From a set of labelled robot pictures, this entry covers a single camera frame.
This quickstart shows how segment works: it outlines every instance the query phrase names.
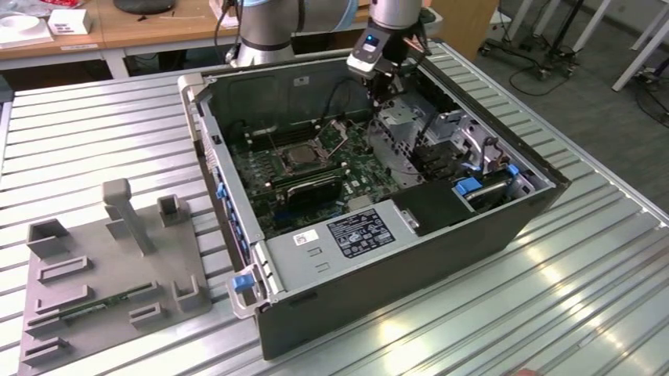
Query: aluminum slatted table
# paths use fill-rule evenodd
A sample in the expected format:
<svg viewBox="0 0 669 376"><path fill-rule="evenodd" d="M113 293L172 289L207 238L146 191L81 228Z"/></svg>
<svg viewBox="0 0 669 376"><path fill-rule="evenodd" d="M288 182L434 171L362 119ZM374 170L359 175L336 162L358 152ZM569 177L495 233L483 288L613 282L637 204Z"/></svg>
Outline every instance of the aluminum slatted table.
<svg viewBox="0 0 669 376"><path fill-rule="evenodd" d="M136 208L194 208L214 309L51 374L665 374L666 215L443 44L433 60L574 181L505 251L280 359L232 314L231 273L176 95L176 76L17 93L3 109L0 374L17 372L27 224L101 219L97 184L128 177Z"/></svg>

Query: blue latch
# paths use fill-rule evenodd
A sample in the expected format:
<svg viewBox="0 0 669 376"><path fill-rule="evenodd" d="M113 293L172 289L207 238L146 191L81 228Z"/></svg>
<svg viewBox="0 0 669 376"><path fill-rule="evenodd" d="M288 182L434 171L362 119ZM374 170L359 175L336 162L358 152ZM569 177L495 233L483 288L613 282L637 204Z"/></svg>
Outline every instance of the blue latch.
<svg viewBox="0 0 669 376"><path fill-rule="evenodd" d="M514 165L514 164L510 164L506 167L506 171L509 171L509 174L511 174L513 177L515 177L521 173L521 170L518 169L517 165Z"/></svg>
<svg viewBox="0 0 669 376"><path fill-rule="evenodd" d="M482 187L483 186L481 185L479 181L475 178L467 178L458 181L458 184L455 185L455 190L463 196L467 193L479 190Z"/></svg>
<svg viewBox="0 0 669 376"><path fill-rule="evenodd" d="M246 291L252 286L255 286L252 274L243 274L242 276L232 278L232 289L235 292Z"/></svg>
<svg viewBox="0 0 669 376"><path fill-rule="evenodd" d="M216 198L222 200L224 197L228 196L228 193L226 192L226 185L223 182L219 183L219 186L216 188Z"/></svg>

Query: gray carpet floor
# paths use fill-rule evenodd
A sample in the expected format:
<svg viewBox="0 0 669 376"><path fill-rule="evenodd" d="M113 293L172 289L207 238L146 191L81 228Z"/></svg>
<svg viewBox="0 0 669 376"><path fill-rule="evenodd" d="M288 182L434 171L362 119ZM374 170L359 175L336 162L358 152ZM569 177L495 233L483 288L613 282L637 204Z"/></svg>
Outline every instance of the gray carpet floor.
<svg viewBox="0 0 669 376"><path fill-rule="evenodd" d="M502 10L514 14L522 0L502 0ZM527 25L537 18L543 4L534 1L525 19ZM562 2L550 25L543 33L551 41L570 5ZM573 46L590 15L581 11L575 18L565 45ZM529 27L518 32L515 41L527 34ZM521 101L574 140L605 166L646 196L657 206L669 212L669 128L664 128L638 109L638 100L652 114L662 113L662 108L652 101L638 84L630 82L622 92L614 92L612 85L632 63L637 53L629 49L637 36L630 35L609 23L602 23L589 44L578 55L579 67L570 80L546 96L529 96L509 84L509 77L530 62L502 51L479 56L475 65L518 97ZM648 61L656 66L668 53L658 50ZM565 76L554 74L547 81L538 81L529 74L519 74L514 82L523 91L545 92ZM669 82L661 85L657 97L669 106Z"/></svg>

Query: barcode label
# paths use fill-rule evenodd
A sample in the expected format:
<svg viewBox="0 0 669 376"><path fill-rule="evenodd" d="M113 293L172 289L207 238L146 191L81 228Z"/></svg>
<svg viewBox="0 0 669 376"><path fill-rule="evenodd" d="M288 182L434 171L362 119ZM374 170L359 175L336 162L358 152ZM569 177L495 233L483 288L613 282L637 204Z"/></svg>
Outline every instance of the barcode label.
<svg viewBox="0 0 669 376"><path fill-rule="evenodd" d="M295 241L295 245L303 245L310 243L314 240L318 240L318 233L315 230L308 230L304 233L298 233L292 240Z"/></svg>
<svg viewBox="0 0 669 376"><path fill-rule="evenodd" d="M61 51L72 51L73 49L96 49L97 43L91 43L89 45L64 45L60 47Z"/></svg>

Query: green pcb board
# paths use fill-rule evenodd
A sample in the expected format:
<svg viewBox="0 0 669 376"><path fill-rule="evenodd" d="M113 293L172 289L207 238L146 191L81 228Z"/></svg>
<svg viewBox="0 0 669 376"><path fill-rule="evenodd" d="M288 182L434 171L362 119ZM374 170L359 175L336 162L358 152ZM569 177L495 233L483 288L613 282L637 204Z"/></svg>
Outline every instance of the green pcb board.
<svg viewBox="0 0 669 376"><path fill-rule="evenodd" d="M366 123L331 121L308 137L300 133L298 142L267 135L254 150L262 139L247 134L247 144L231 148L267 238L363 208L401 189L374 155L367 131Z"/></svg>

